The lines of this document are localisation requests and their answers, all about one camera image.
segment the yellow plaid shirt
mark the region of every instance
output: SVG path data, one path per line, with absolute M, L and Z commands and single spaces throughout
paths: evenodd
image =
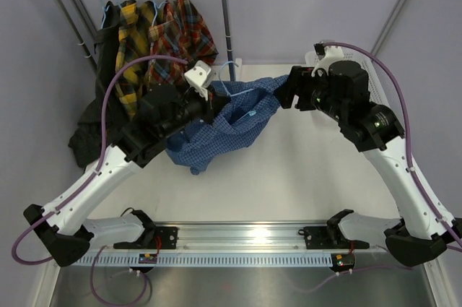
M 153 19 L 154 5 L 150 1 L 139 6 L 136 5 L 135 0 L 122 4 L 118 30 L 120 44 L 115 61 L 115 72 L 130 61 L 149 55 L 148 34 Z M 130 119 L 136 114 L 136 103 L 145 92 L 144 78 L 147 67 L 147 62 L 133 65 L 123 73 L 115 86 L 116 94 Z

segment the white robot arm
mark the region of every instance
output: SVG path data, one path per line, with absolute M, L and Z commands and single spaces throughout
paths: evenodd
M 91 248 L 127 244 L 130 248 L 156 248 L 156 226 L 141 210 L 122 217 L 87 218 L 119 184 L 161 153 L 169 136 L 196 119 L 211 123 L 229 102 L 209 86 L 211 69 L 204 62 L 196 63 L 184 77 L 196 91 L 189 88 L 180 93 L 173 85 L 154 86 L 141 99 L 135 118 L 106 149 L 98 171 L 95 163 L 52 202 L 43 207 L 32 204 L 24 211 L 31 225 L 42 222 L 34 231 L 59 266 L 73 264 Z M 85 189 L 76 192 L 83 185 Z M 60 207 L 64 200 L 67 203 Z
M 366 217 L 346 209 L 327 222 L 328 236 L 334 243 L 364 241 L 381 246 L 409 267 L 436 258 L 455 237 L 461 237 L 462 220 L 442 205 L 413 158 L 409 170 L 405 132 L 390 108 L 370 101 L 367 72 L 345 60 L 338 47 L 319 43 L 315 50 L 320 56 L 318 64 L 292 67 L 289 79 L 276 91 L 281 106 L 292 107 L 297 95 L 295 107 L 300 111 L 319 110 L 337 121 L 344 137 L 379 172 L 401 216 Z

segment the cable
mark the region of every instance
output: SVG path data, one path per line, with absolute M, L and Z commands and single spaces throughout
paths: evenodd
M 331 280 L 333 280 L 334 278 L 337 278 L 337 277 L 340 277 L 340 276 L 344 276 L 346 274 L 353 274 L 354 272 L 366 272 L 366 271 L 370 271 L 370 270 L 373 270 L 373 269 L 402 269 L 402 270 L 406 270 L 406 271 L 411 271 L 412 268 L 411 267 L 405 267 L 405 266 L 399 266 L 399 265 L 375 265 L 375 266 L 369 266 L 369 267 L 361 267 L 359 269 L 351 269 L 349 271 L 344 271 L 344 272 L 338 272 L 336 274 L 333 274 L 329 277 L 327 277 L 325 280 L 323 280 L 321 283 L 319 283 L 318 285 L 316 285 L 315 287 L 312 287 L 311 289 L 309 290 L 305 290 L 305 289 L 302 289 L 300 287 L 297 287 L 295 286 L 291 281 L 290 279 L 286 276 L 286 280 L 289 281 L 290 285 L 292 286 L 292 288 L 294 290 L 296 290 L 297 292 L 299 293 L 304 293 L 304 294 L 312 294 L 314 293 L 315 291 L 321 289 L 324 285 L 326 285 L 327 283 L 329 283 Z
M 157 236 L 154 240 L 156 242 L 156 248 L 157 248 L 156 257 L 157 257 L 159 256 L 160 249 L 162 248 L 162 240 L 160 239 L 159 236 Z
M 351 241 L 350 243 L 351 243 L 351 247 L 350 247 L 347 255 L 353 254 L 353 257 L 355 257 L 355 255 L 354 255 L 354 241 Z
M 101 247 L 101 249 L 98 251 L 98 253 L 96 254 L 95 256 L 95 259 L 93 259 L 93 263 L 92 263 L 92 268 L 90 270 L 90 289 L 92 290 L 92 294 L 93 296 L 98 300 L 98 302 L 102 303 L 103 305 L 105 306 L 109 306 L 109 307 L 128 307 L 128 306 L 134 306 L 136 305 L 144 296 L 145 292 L 146 292 L 146 289 L 147 289 L 147 277 L 146 275 L 141 272 L 141 271 L 137 271 L 136 273 L 139 272 L 139 274 L 141 274 L 141 276 L 143 277 L 144 279 L 144 286 L 143 286 L 143 290 L 141 291 L 141 293 L 139 294 L 139 296 L 137 298 L 135 298 L 132 302 L 130 303 L 124 303 L 122 305 L 119 305 L 119 304 L 114 304 L 114 303 L 110 303 L 110 302 L 107 302 L 106 300 L 104 300 L 101 296 L 98 295 L 97 291 L 96 291 L 96 287 L 95 287 L 95 283 L 93 282 L 93 274 L 95 273 L 95 267 L 96 267 L 96 263 L 98 261 L 98 259 L 100 258 L 100 255 L 101 253 L 103 252 L 104 248 L 106 248 L 106 246 L 103 246 Z
M 460 251 L 462 253 L 462 248 L 459 248 L 459 247 L 456 247 L 456 246 L 449 245 L 448 249 L 450 249 L 452 251 Z
M 125 215 L 125 214 L 127 213 L 127 211 L 129 211 L 130 209 L 131 209 L 132 212 L 135 210 L 133 207 L 129 207 L 129 208 L 127 208 L 125 211 L 122 212 L 121 217 L 122 217 L 123 215 Z
M 18 254 L 17 254 L 17 247 L 19 246 L 19 244 L 22 242 L 22 240 L 24 239 L 24 237 L 26 237 L 29 233 L 31 233 L 34 229 L 36 229 L 37 226 L 39 226 L 40 224 L 42 224 L 43 222 L 45 222 L 48 218 L 50 218 L 52 215 L 55 214 L 55 211 L 56 212 L 59 212 L 60 209 L 62 209 L 64 206 L 66 206 L 70 201 L 72 201 L 73 199 L 75 199 L 77 197 L 77 195 L 79 195 L 89 184 L 90 182 L 95 178 L 95 176 L 100 172 L 100 169 L 101 167 L 103 166 L 103 163 L 104 163 L 104 158 L 105 158 L 105 152 L 106 152 L 106 108 L 108 107 L 108 101 L 109 101 L 109 96 L 110 96 L 110 93 L 112 91 L 112 89 L 114 88 L 114 86 L 116 85 L 116 82 L 117 80 L 119 79 L 120 76 L 122 76 L 122 74 L 130 67 L 132 67 L 133 65 L 137 64 L 137 63 L 141 63 L 143 61 L 149 61 L 149 60 L 152 60 L 152 59 L 164 59 L 164 60 L 171 60 L 171 61 L 175 61 L 177 63 L 181 63 L 181 64 L 187 64 L 188 62 L 186 60 L 183 60 L 183 59 L 178 59 L 178 58 L 175 58 L 175 57 L 172 57 L 172 56 L 158 56 L 158 55 L 153 55 L 153 56 L 143 56 L 141 58 L 138 58 L 138 59 L 135 59 L 133 61 L 130 61 L 129 63 L 127 63 L 126 65 L 124 65 L 122 67 L 122 69 L 120 69 L 117 74 L 115 74 L 114 78 L 112 79 L 112 81 L 110 81 L 109 85 L 108 85 L 108 88 L 106 90 L 106 93 L 104 95 L 104 99 L 103 99 L 103 105 L 102 105 L 102 108 L 101 108 L 101 153 L 100 153 L 100 159 L 98 161 L 98 164 L 96 166 L 96 169 L 95 171 L 87 178 L 86 181 L 84 181 L 82 183 L 81 186 L 79 186 L 79 188 L 76 189 L 76 191 L 74 191 L 71 195 L 69 195 L 65 200 L 62 201 L 62 203 L 60 203 L 58 206 L 56 206 L 56 208 L 54 209 L 54 211 L 52 212 L 49 212 L 48 214 L 46 215 L 43 215 L 43 217 L 38 220 L 37 222 L 33 223 L 30 227 L 28 227 L 26 230 L 24 230 L 24 232 L 19 235 L 19 237 L 16 239 L 16 241 L 13 243 L 13 246 L 12 246 L 12 257 L 13 257 L 13 260 L 15 260 L 16 262 L 20 263 L 20 264 L 23 264 L 23 265 L 28 265 L 28 266 L 33 266 L 33 265 L 39 265 L 39 264 L 43 264 L 47 261 L 50 261 L 52 260 L 53 258 L 52 257 L 49 257 L 49 258 L 46 258 L 46 259 L 41 259 L 41 260 L 37 260 L 37 261 L 28 261 L 28 260 L 24 260 L 24 259 L 21 259 Z
M 350 45 L 348 43 L 341 43 L 341 42 L 325 42 L 323 43 L 325 47 L 327 46 L 336 46 L 336 47 L 345 47 L 352 49 L 356 52 L 360 52 L 361 54 L 365 55 L 372 61 L 374 61 L 380 68 L 387 74 L 390 81 L 392 81 L 393 86 L 395 87 L 396 93 L 398 94 L 399 102 L 401 104 L 401 110 L 403 111 L 404 117 L 404 130 L 405 130 L 405 140 L 406 140 L 406 161 L 408 165 L 409 172 L 411 173 L 412 179 L 414 180 L 417 189 L 419 189 L 420 194 L 426 201 L 428 207 L 435 213 L 437 221 L 440 222 L 443 227 L 449 232 L 449 234 L 454 238 L 454 241 L 462 248 L 462 240 L 457 236 L 456 232 L 452 229 L 452 227 L 448 224 L 447 220 L 443 217 L 440 213 L 438 208 L 433 204 L 433 201 L 430 199 L 430 196 L 425 191 L 425 187 L 422 185 L 422 182 L 415 171 L 414 164 L 412 162 L 412 153 L 411 153 L 411 124 L 409 122 L 409 114 L 407 112 L 406 102 L 404 101 L 403 92 L 399 87 L 398 80 L 394 77 L 391 73 L 390 69 L 380 61 L 376 56 L 372 55 L 370 52 L 365 51 L 360 47 L 356 47 L 354 45 Z
M 116 272 L 114 274 L 112 274 L 111 276 L 109 276 L 108 278 L 106 278 L 101 284 L 97 285 L 95 287 L 95 290 L 99 290 L 101 289 L 103 286 L 105 286 L 106 284 L 108 284 L 111 280 L 113 280 L 114 278 L 117 278 L 117 277 L 120 277 L 124 274 L 130 274 L 130 273 L 133 273 L 130 272 L 130 270 L 128 269 L 125 269 L 123 271 L 119 271 L 119 272 Z M 91 290 L 88 290 L 86 291 L 85 293 L 75 293 L 74 291 L 72 291 L 71 289 L 71 284 L 72 282 L 68 282 L 68 289 L 70 290 L 70 293 L 75 297 L 75 298 L 84 298 L 84 297 L 87 297 L 88 295 L 92 295 L 92 291 Z

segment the black bracket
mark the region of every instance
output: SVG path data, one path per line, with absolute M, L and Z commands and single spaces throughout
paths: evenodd
M 298 234 L 305 239 L 306 249 L 350 249 L 352 242 L 345 238 L 341 241 L 334 241 L 328 234 L 328 227 L 325 225 L 305 226 L 298 230 Z M 369 244 L 363 241 L 355 241 L 355 249 L 369 249 Z
M 122 243 L 115 243 L 114 249 L 156 249 L 156 238 L 160 239 L 161 248 L 160 249 L 176 249 L 176 243 L 178 240 L 178 228 L 175 226 L 156 226 L 154 230 L 154 235 L 152 239 L 147 242 L 143 243 L 140 246 L 138 243 L 129 243 L 129 242 L 122 242 Z

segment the white tabletop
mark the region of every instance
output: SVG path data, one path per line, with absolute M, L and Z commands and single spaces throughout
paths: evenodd
M 241 78 L 277 77 L 290 69 L 243 66 Z M 252 146 L 214 158 L 198 176 L 163 152 L 91 217 L 115 217 L 127 207 L 155 221 L 326 220 L 345 208 L 398 216 L 380 176 L 336 122 L 295 109 L 279 109 Z

